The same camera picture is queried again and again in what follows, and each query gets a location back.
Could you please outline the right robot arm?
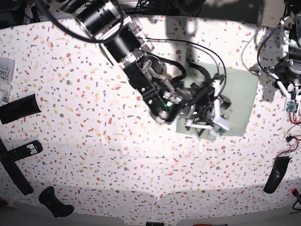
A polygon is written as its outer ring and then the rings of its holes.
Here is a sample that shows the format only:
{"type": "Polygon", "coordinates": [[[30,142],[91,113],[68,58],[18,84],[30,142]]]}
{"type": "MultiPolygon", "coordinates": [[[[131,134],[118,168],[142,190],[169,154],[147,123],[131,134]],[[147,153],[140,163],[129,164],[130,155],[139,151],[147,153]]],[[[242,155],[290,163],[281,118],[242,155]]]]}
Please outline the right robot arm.
{"type": "Polygon", "coordinates": [[[59,10],[73,15],[86,40],[97,42],[107,59],[121,66],[157,123],[170,124],[183,118],[188,127],[230,127],[222,114],[222,109],[230,106],[222,95],[225,74],[211,76],[204,67],[191,63],[190,68],[200,72],[203,81],[185,87],[185,68],[178,65],[182,74],[177,77],[165,75],[163,64],[167,60],[151,52],[151,38],[115,0],[95,0],[81,10],[84,4],[83,0],[62,0],[59,10]]]}

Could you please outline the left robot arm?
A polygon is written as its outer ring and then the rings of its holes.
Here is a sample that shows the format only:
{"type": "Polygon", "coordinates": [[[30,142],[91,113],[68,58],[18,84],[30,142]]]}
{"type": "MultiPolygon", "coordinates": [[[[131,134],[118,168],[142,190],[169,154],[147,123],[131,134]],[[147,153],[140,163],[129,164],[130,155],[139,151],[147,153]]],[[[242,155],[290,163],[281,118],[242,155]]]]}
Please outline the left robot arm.
{"type": "Polygon", "coordinates": [[[295,86],[301,85],[301,2],[285,0],[284,16],[280,19],[281,44],[288,47],[275,66],[276,74],[295,86]]]}

